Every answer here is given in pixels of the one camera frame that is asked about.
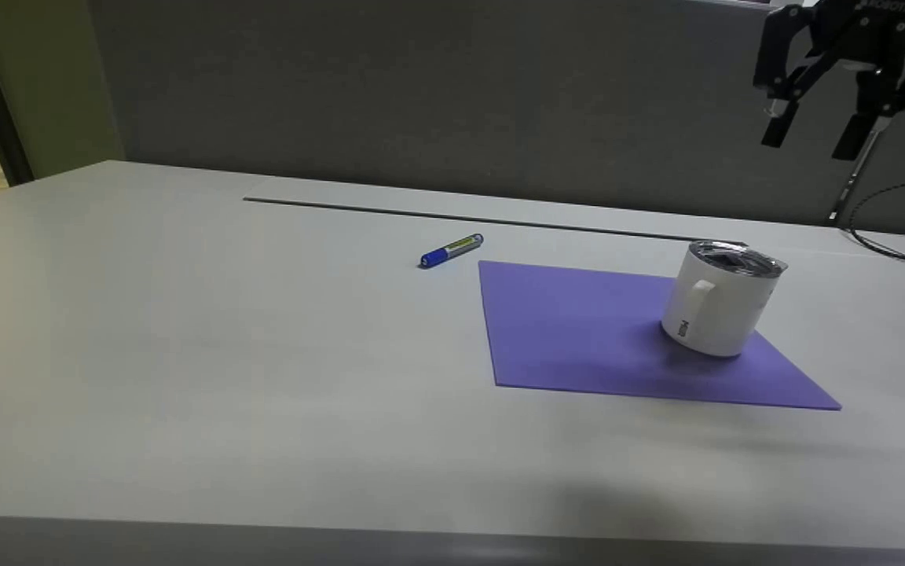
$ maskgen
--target marker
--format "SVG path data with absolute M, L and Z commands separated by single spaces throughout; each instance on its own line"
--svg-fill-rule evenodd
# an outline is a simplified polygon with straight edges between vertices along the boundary
M 420 254 L 420 270 L 430 270 L 430 267 L 437 267 L 437 265 L 445 265 L 445 260 L 453 260 L 453 258 L 458 258 L 458 254 L 469 254 L 469 251 L 473 251 L 473 248 L 481 248 L 484 245 L 484 235 L 481 232 L 473 232 L 473 235 L 465 235 L 465 241 L 458 241 L 458 243 L 450 243 L 450 245 L 442 245 L 442 248 L 437 248 L 437 251 L 428 251 L 428 254 Z

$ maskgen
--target black cable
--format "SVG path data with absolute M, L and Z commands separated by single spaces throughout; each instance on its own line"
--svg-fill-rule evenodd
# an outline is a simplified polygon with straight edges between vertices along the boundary
M 892 192 L 905 192 L 905 182 L 887 187 L 887 188 L 862 199 L 862 201 L 849 212 L 849 219 L 840 225 L 840 229 L 845 229 L 859 245 L 865 245 L 865 248 L 873 251 L 873 254 L 883 254 L 883 258 L 892 258 L 892 260 L 905 260 L 905 251 L 890 248 L 890 245 L 883 245 L 883 243 L 859 232 L 859 227 L 853 227 L 853 225 L 859 225 L 859 213 L 862 213 L 871 201 L 880 201 L 880 199 L 887 199 L 887 197 L 892 197 Z
M 527 225 L 527 220 L 507 220 L 507 219 L 463 219 L 463 213 L 356 208 L 356 205 L 287 201 L 287 199 L 242 199 L 242 201 L 278 205 L 278 208 L 356 212 L 356 213 L 382 213 L 382 219 L 428 219 L 428 220 L 453 220 L 453 225 L 496 225 L 496 227 L 527 227 L 527 229 L 561 229 L 561 232 L 598 232 L 598 235 L 630 235 L 630 241 L 669 241 L 669 243 L 701 243 L 702 241 L 702 235 L 683 235 L 683 232 L 598 229 L 598 227 L 567 227 L 567 225 Z

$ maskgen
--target gray wall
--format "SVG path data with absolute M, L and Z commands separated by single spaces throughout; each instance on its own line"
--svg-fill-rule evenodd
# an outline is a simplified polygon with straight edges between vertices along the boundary
M 92 0 L 126 154 L 820 225 L 853 104 L 761 147 L 764 13 L 694 0 Z M 905 121 L 865 188 L 905 181 Z M 868 213 L 905 229 L 905 197 Z

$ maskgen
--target pen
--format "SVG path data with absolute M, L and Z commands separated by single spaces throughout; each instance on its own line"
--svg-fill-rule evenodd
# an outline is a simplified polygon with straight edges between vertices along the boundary
M 442 248 L 437 248 L 437 251 L 428 251 L 428 254 L 420 254 L 420 270 L 430 270 L 430 267 L 437 267 L 437 265 L 445 265 L 450 258 L 458 258 L 458 254 L 469 254 L 469 251 L 473 251 L 473 248 L 481 248 L 484 245 L 484 235 L 481 232 L 473 232 L 473 235 L 465 235 L 465 241 L 454 241 L 454 243 L 450 243 L 450 245 L 442 245 Z

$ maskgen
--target purple mat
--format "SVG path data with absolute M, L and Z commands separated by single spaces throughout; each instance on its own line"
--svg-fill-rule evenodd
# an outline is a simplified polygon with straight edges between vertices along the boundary
M 481 260 L 499 386 L 840 412 L 761 335 L 733 362 L 674 345 L 663 326 L 671 279 Z

